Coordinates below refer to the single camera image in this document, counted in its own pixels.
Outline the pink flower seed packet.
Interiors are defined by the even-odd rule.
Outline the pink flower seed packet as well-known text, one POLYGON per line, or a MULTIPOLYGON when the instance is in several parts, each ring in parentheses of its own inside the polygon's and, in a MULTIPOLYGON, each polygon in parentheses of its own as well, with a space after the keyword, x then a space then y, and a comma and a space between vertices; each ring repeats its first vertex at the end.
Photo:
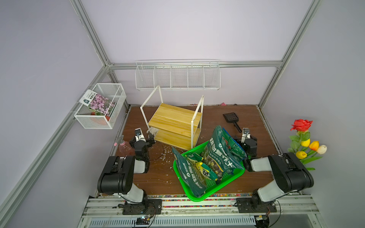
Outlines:
POLYGON ((90 89, 80 98, 79 102, 101 116, 110 116, 116 106, 116 102, 113 102, 112 99, 90 89))

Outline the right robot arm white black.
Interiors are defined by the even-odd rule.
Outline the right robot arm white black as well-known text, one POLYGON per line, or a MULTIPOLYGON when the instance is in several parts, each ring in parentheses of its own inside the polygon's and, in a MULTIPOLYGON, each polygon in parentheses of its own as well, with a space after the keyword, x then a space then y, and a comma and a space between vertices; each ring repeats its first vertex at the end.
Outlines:
POLYGON ((273 181, 256 189, 250 199, 238 198, 234 206, 238 208, 239 213, 277 212, 275 204, 277 199, 314 185, 310 171, 293 153, 245 158, 243 165, 249 172, 271 172, 273 181))

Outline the black slotted plastic scoop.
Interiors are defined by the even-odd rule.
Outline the black slotted plastic scoop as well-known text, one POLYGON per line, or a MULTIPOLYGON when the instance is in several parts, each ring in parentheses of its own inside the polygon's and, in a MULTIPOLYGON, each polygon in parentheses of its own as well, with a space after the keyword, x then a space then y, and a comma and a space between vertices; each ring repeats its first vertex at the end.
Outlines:
POLYGON ((234 124, 239 133, 242 133, 242 129, 238 125, 239 118, 234 112, 223 114, 223 117, 226 122, 234 124))

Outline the green plastic mesh tray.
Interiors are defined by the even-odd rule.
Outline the green plastic mesh tray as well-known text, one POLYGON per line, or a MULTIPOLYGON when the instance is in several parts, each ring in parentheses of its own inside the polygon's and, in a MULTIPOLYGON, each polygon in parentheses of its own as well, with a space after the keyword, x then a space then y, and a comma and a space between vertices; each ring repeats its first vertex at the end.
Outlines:
MULTIPOLYGON (((204 148, 206 147, 207 143, 208 143, 208 141, 201 144, 201 145, 199 145, 199 146, 197 146, 197 147, 195 147, 195 148, 193 148, 193 149, 191 149, 190 151, 188 151, 186 153, 181 154, 181 155, 186 157, 188 154, 191 154, 191 153, 201 154, 204 151, 204 148)), ((203 201, 204 199, 206 199, 206 198, 210 197, 211 195, 215 194, 217 191, 224 188, 225 186, 227 186, 228 184, 230 184, 234 180, 241 177, 244 174, 244 172, 245 172, 245 169, 244 170, 236 169, 233 172, 232 175, 224 175, 220 184, 216 184, 215 181, 208 180, 208 179, 205 179, 205 178, 202 177, 203 180, 205 181, 205 184, 206 184, 206 187, 207 187, 205 194, 200 198, 190 198, 187 194, 186 194, 186 196, 194 202, 203 201)))

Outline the yellow fertilizer bag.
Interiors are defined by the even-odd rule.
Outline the yellow fertilizer bag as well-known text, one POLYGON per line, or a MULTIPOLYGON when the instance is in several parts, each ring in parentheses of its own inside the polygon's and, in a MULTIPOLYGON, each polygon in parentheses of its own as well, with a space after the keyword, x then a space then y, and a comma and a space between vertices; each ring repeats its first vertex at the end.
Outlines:
POLYGON ((203 162, 204 158, 197 153, 191 153, 186 156, 188 161, 190 161, 194 167, 201 173, 201 175, 208 180, 217 181, 217 174, 203 162))

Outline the white frame wooden shelf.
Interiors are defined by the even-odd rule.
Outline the white frame wooden shelf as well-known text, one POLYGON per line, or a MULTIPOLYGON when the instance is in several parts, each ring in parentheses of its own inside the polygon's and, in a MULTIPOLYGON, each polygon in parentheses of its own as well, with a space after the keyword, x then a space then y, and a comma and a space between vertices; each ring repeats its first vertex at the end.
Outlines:
POLYGON ((196 109, 189 110, 163 102, 160 86, 156 86, 148 98, 140 106, 147 130, 158 129, 155 140, 186 151, 193 149, 198 142, 202 130, 204 96, 199 100, 196 109), (144 106, 155 92, 159 93, 160 105, 150 119, 147 119, 144 106))

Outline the dark green soil bag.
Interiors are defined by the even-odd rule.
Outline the dark green soil bag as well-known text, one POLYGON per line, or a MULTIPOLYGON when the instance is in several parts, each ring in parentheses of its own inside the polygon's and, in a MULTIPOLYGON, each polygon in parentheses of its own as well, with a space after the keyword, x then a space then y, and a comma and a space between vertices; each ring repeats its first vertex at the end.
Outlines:
POLYGON ((203 162, 218 176, 218 180, 215 181, 216 184, 221 183, 224 175, 232 175, 236 169, 245 169, 241 164, 242 160, 239 161, 230 152, 225 150, 221 144, 222 128, 220 125, 215 127, 212 137, 201 153, 201 157, 204 158, 203 162))
POLYGON ((190 198, 200 198, 206 192, 206 184, 193 164, 182 156, 174 147, 172 147, 174 155, 174 170, 182 185, 184 192, 190 198))

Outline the metal base rail frame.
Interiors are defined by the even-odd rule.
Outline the metal base rail frame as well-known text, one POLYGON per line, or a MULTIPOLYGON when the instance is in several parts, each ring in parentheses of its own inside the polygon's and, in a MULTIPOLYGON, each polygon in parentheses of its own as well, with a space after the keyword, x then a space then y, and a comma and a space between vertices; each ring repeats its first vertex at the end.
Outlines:
POLYGON ((292 193, 253 209, 248 193, 214 194, 194 202, 185 195, 150 195, 133 211, 122 198, 89 199, 79 228, 325 228, 311 195, 292 193))

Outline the artificial flower bouquet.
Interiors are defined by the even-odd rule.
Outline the artificial flower bouquet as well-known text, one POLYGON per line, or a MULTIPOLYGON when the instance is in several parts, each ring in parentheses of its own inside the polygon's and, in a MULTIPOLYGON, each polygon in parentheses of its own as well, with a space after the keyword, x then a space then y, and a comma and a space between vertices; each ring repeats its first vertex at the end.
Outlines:
POLYGON ((310 167, 311 162, 317 161, 322 158, 328 148, 324 144, 320 144, 319 141, 311 140, 310 128, 313 121, 297 119, 291 125, 291 131, 295 131, 294 135, 291 135, 290 146, 287 149, 289 153, 293 153, 299 161, 307 168, 308 171, 314 171, 315 168, 310 167))

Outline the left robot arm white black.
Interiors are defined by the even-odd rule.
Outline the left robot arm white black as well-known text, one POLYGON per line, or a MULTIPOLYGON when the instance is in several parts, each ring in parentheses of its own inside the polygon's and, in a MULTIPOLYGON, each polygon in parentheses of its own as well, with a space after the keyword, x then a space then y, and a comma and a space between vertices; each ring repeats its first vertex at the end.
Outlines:
POLYGON ((150 156, 148 149, 155 144, 154 135, 148 133, 144 137, 142 129, 135 129, 134 138, 127 142, 121 136, 116 139, 114 145, 122 146, 127 150, 124 157, 110 156, 99 177, 97 189, 99 193, 118 196, 125 200, 124 204, 118 204, 123 215, 152 215, 161 213, 162 201, 160 199, 148 199, 145 190, 133 183, 135 174, 145 174, 150 168, 150 156))

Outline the colourful green fertilizer bag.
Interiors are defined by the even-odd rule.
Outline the colourful green fertilizer bag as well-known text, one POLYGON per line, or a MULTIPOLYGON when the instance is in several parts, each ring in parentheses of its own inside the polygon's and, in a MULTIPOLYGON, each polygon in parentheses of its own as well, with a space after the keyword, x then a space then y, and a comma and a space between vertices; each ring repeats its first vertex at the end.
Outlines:
POLYGON ((224 128, 222 128, 221 131, 221 144, 223 145, 225 150, 230 152, 239 161, 244 160, 247 157, 247 154, 243 150, 243 148, 238 144, 236 140, 234 140, 233 137, 228 134, 228 132, 224 128))

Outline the pink spray bottle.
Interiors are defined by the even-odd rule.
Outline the pink spray bottle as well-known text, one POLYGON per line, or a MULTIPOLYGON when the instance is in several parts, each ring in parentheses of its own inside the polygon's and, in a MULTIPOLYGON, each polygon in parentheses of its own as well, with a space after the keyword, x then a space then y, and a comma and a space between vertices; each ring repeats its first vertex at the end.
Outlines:
POLYGON ((118 147, 118 156, 120 157, 126 157, 126 156, 134 156, 135 155, 135 151, 132 148, 132 146, 130 145, 130 143, 128 141, 124 140, 124 136, 122 135, 121 137, 117 138, 116 141, 114 142, 114 146, 118 147))

